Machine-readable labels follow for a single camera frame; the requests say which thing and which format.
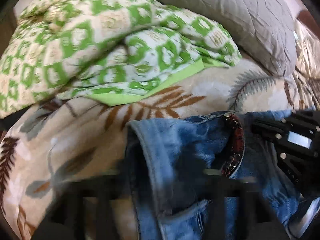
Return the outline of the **green patterned quilt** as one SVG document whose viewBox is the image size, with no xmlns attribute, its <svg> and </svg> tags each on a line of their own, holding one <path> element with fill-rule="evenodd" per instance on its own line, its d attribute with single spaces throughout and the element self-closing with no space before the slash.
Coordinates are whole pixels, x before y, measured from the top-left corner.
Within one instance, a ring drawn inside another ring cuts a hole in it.
<svg viewBox="0 0 320 240">
<path fill-rule="evenodd" d="M 54 96 L 127 104 L 240 59 L 221 24 L 157 0 L 33 0 L 1 56 L 1 117 Z"/>
</svg>

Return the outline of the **cream satin pillow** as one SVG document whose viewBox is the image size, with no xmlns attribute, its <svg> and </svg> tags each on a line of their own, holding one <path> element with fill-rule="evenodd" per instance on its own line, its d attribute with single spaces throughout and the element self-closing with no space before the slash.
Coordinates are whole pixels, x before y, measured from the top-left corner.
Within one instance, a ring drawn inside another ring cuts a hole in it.
<svg viewBox="0 0 320 240">
<path fill-rule="evenodd" d="M 298 70 L 307 78 L 319 79 L 319 38 L 299 20 L 295 20 Z"/>
</svg>

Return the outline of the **grey pillow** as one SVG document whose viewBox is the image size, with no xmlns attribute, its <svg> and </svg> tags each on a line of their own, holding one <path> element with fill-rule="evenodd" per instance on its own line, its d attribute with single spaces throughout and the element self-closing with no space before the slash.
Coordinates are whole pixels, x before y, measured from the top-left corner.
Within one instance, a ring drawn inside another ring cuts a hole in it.
<svg viewBox="0 0 320 240">
<path fill-rule="evenodd" d="M 157 0 L 220 23 L 233 40 L 274 76 L 296 65 L 294 20 L 284 0 Z"/>
</svg>

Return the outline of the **cream leaf pattern blanket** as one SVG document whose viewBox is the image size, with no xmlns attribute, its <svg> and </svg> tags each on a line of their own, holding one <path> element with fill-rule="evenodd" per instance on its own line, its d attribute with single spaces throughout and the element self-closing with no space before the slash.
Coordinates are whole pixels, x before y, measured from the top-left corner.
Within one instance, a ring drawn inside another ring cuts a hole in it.
<svg viewBox="0 0 320 240">
<path fill-rule="evenodd" d="M 7 239 L 30 239 L 64 182 L 115 167 L 131 120 L 318 107 L 319 79 L 297 66 L 287 77 L 270 76 L 246 54 L 235 67 L 206 68 L 136 103 L 108 107 L 76 98 L 35 105 L 1 138 L 1 229 Z"/>
</svg>

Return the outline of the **blue denim jeans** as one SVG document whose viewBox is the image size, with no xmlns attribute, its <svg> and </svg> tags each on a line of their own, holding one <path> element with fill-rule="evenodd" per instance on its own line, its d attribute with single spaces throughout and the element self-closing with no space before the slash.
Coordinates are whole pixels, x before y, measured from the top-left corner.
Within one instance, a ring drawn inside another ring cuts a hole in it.
<svg viewBox="0 0 320 240">
<path fill-rule="evenodd" d="M 139 239 L 319 236 L 319 112 L 219 111 L 127 124 Z"/>
</svg>

